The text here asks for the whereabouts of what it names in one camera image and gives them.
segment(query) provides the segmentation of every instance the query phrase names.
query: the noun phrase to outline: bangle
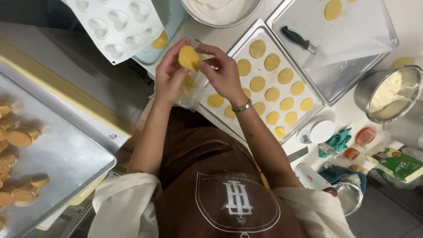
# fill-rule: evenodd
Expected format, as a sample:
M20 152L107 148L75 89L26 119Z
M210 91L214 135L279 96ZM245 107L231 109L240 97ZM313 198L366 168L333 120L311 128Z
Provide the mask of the bangle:
M253 104L253 102L251 101L251 99L248 100L247 104L245 104L244 106L240 107L240 108L234 108L232 107L232 111L233 112L242 112L245 109L251 107L251 105Z

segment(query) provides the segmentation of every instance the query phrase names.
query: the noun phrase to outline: hand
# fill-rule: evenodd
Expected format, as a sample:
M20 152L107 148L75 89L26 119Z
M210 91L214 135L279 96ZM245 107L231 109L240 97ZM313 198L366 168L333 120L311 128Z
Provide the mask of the hand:
M228 99L234 108L247 104L248 97L242 90L235 60L215 46L200 44L195 50L200 54L214 55L214 58L198 62L200 71L209 79L214 89Z
M188 40L180 40L163 56L156 68L156 99L158 103L173 106L179 96L184 77L189 69L181 67L178 62L179 51L184 45L190 45Z

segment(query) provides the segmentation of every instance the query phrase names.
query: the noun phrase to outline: person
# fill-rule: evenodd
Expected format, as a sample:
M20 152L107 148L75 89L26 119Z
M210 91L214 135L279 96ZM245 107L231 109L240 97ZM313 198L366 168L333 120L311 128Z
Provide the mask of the person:
M96 189L88 237L353 238L339 199L298 180L244 94L236 62L221 49L198 46L198 53L214 56L198 67L238 111L251 153L198 113L172 109L189 72L178 63L184 45L190 42L180 40L157 66L156 96L129 174Z

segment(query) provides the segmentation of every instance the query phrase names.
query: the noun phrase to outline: green cloth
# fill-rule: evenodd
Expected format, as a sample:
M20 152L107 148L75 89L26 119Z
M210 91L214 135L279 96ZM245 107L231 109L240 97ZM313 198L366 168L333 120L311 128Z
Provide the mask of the green cloth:
M334 134L329 140L326 141L326 144L330 145L335 152L343 151L348 148L346 145L349 140L351 140L351 135L349 132L351 131L351 127L345 130L340 130L338 134ZM319 149L319 157L326 158L328 154L323 152L323 150Z

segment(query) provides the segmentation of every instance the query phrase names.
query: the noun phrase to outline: brown apron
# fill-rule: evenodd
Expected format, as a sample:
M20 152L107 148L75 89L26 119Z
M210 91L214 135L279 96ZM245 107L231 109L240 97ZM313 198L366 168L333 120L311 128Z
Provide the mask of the brown apron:
M154 203L159 237L309 237L241 143L215 127L172 122Z

